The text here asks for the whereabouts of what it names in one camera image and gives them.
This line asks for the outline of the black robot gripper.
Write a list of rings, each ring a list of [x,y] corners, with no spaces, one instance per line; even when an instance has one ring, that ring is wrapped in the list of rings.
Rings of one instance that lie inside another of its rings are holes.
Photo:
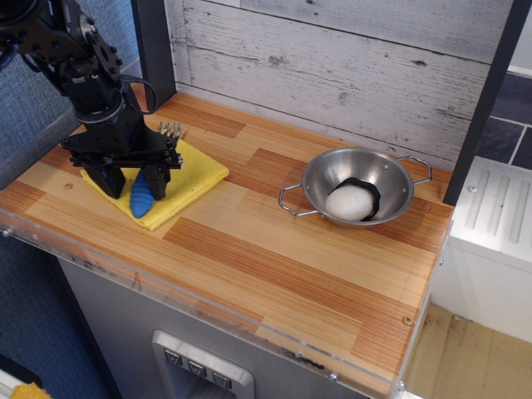
[[[160,123],[149,128],[144,116],[124,103],[102,111],[75,109],[74,116],[86,128],[61,142],[71,152],[75,165],[85,168],[94,183],[108,196],[119,199],[126,178],[119,168],[140,168],[156,200],[166,197],[170,169],[179,169],[183,158],[177,152],[180,128]]]

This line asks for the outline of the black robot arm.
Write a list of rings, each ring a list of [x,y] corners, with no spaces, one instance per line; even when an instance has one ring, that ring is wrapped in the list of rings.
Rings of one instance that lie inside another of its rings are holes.
[[[61,143],[73,165],[115,199],[126,182],[123,169],[137,168],[149,193],[164,199],[171,170],[183,165],[176,150],[180,127],[161,124],[153,131],[145,124],[144,117],[160,104],[158,96],[142,110],[131,86],[153,86],[121,74],[116,48],[101,37],[77,2],[3,1],[1,66],[16,55],[69,99],[75,118],[85,126]]]

